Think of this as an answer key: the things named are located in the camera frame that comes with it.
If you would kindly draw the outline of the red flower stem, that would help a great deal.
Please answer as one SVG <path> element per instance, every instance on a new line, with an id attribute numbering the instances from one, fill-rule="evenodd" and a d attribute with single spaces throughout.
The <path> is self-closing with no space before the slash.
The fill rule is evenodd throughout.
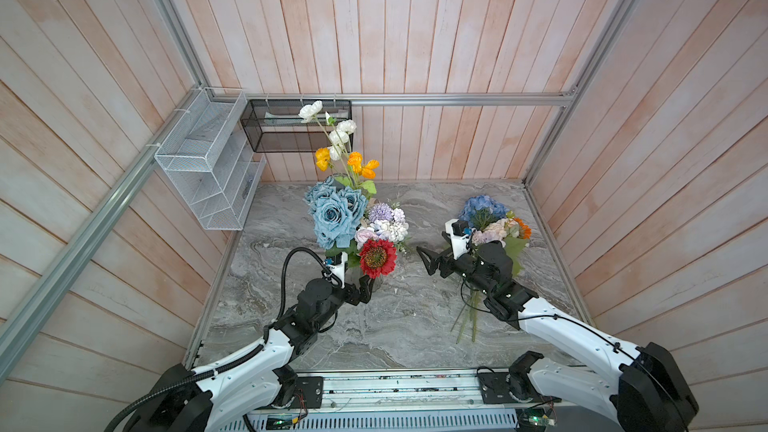
<path id="1" fill-rule="evenodd" d="M 364 275 L 371 279 L 391 274 L 396 267 L 397 249 L 393 242 L 369 239 L 359 252 L 359 265 Z"/>

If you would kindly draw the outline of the pink lilac mixed bouquet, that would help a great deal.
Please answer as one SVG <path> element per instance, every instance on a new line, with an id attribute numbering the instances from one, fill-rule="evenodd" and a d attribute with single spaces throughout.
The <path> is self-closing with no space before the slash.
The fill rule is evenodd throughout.
<path id="1" fill-rule="evenodd" d="M 386 202 L 369 205 L 355 234 L 357 250 L 361 251 L 369 240 L 389 241 L 402 247 L 409 235 L 409 224 L 402 208 Z"/>

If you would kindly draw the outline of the teal blue rose bunch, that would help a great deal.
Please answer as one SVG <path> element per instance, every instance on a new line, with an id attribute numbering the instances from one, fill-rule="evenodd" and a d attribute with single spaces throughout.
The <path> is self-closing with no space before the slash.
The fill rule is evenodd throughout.
<path id="1" fill-rule="evenodd" d="M 324 250 L 349 248 L 368 205 L 363 192 L 330 176 L 307 191 L 305 202 L 318 245 Z"/>

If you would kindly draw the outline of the yellow orange flower stem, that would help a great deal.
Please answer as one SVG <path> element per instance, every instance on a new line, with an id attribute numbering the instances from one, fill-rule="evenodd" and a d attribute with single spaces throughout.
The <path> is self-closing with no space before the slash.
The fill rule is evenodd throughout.
<path id="1" fill-rule="evenodd" d="M 333 170 L 335 180 L 343 186 L 361 190 L 367 197 L 377 194 L 375 178 L 379 161 L 366 161 L 361 153 L 348 153 L 340 146 L 319 148 L 314 152 L 314 158 L 319 170 Z"/>

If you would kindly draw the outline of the white flower stem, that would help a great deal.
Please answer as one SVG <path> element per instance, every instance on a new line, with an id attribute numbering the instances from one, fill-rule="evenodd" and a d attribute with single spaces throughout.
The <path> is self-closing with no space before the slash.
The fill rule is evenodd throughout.
<path id="1" fill-rule="evenodd" d="M 357 131 L 354 120 L 337 120 L 324 110 L 322 101 L 302 106 L 298 116 L 302 123 L 313 123 L 320 127 L 330 143 L 332 160 L 346 158 L 352 152 L 352 135 Z"/>

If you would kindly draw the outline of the clear grey glass vase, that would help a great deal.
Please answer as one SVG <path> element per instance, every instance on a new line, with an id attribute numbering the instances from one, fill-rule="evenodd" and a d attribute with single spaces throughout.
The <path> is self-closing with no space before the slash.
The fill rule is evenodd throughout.
<path id="1" fill-rule="evenodd" d="M 383 286 L 384 279 L 382 277 L 372 278 L 366 273 L 362 273 L 359 279 L 359 285 L 363 290 L 371 293 L 376 293 Z"/>

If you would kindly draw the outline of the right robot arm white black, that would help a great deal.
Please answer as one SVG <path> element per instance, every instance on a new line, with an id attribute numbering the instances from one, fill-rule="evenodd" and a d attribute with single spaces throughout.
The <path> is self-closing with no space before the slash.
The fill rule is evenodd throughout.
<path id="1" fill-rule="evenodd" d="M 428 274 L 460 276 L 481 292 L 488 313 L 579 361 L 570 367 L 528 351 L 492 390 L 533 406 L 561 399 L 602 415 L 625 431 L 686 431 L 699 405 L 672 354 L 650 342 L 622 341 L 570 316 L 512 276 L 498 242 L 474 250 L 417 250 Z"/>

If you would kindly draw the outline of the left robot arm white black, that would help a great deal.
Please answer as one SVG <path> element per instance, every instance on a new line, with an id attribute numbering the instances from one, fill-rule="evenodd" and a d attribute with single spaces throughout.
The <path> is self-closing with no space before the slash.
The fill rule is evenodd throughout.
<path id="1" fill-rule="evenodd" d="M 106 429 L 125 431 L 216 431 L 254 409 L 293 400 L 297 375 L 290 363 L 334 324 L 345 305 L 370 301 L 375 280 L 357 285 L 333 278 L 311 280 L 254 343 L 211 364 L 168 369 L 145 396 L 119 412 Z"/>

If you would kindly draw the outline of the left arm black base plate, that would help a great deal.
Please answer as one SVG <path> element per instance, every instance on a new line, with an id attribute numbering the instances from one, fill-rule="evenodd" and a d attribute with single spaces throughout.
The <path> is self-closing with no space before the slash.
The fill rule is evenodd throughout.
<path id="1" fill-rule="evenodd" d="M 320 409 L 323 401 L 324 378 L 297 376 L 282 385 L 275 404 L 289 409 Z"/>

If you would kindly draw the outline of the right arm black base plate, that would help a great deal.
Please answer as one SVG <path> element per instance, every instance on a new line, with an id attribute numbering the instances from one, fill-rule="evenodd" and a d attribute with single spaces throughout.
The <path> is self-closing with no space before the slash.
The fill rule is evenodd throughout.
<path id="1" fill-rule="evenodd" d="M 486 405 L 532 403 L 540 397 L 525 374 L 496 372 L 480 367 L 476 370 L 476 377 Z"/>

